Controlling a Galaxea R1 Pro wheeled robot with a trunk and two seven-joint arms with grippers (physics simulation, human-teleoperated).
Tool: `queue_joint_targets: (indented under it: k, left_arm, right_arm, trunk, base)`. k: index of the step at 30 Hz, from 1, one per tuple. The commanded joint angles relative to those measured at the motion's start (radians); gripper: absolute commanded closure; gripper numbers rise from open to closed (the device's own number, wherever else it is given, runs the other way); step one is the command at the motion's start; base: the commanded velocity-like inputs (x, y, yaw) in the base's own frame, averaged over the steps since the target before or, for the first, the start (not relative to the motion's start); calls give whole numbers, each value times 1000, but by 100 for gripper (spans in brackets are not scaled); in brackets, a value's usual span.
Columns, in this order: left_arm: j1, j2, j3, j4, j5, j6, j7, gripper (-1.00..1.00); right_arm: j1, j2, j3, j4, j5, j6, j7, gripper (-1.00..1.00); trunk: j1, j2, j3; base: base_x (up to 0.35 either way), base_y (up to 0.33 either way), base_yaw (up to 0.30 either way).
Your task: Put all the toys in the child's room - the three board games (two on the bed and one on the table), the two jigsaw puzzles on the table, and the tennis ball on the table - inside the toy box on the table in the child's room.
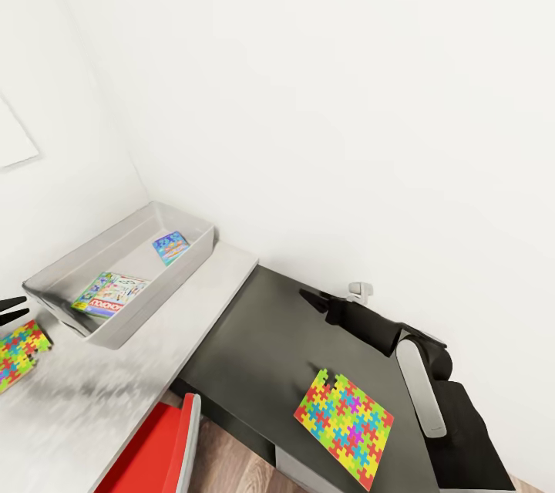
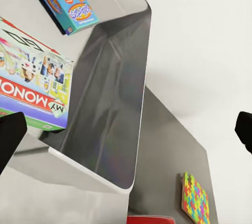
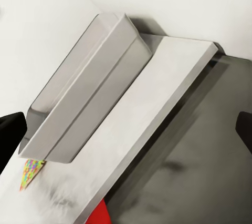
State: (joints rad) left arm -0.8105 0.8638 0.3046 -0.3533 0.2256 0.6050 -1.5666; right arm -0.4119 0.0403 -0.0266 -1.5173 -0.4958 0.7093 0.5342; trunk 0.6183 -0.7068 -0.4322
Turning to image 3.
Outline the jigsaw puzzle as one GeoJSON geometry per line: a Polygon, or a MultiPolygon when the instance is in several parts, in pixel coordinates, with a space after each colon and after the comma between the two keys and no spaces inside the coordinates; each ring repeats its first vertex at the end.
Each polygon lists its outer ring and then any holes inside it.
{"type": "Polygon", "coordinates": [[[20,190],[23,191],[27,184],[33,179],[34,175],[36,175],[41,167],[44,165],[45,161],[31,160],[28,159],[25,162],[24,173],[22,176],[22,183],[20,185],[20,190]]]}

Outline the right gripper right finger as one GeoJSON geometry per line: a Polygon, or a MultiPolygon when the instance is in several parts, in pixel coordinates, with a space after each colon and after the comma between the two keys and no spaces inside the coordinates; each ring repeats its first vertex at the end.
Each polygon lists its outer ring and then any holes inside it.
{"type": "Polygon", "coordinates": [[[238,115],[235,129],[252,154],[252,114],[241,111],[238,115]]]}

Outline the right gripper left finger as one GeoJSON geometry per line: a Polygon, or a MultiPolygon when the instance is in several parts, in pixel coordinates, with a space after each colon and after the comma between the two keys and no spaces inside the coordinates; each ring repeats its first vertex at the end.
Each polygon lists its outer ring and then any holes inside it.
{"type": "Polygon", "coordinates": [[[0,175],[26,133],[23,112],[0,117],[0,175]]]}

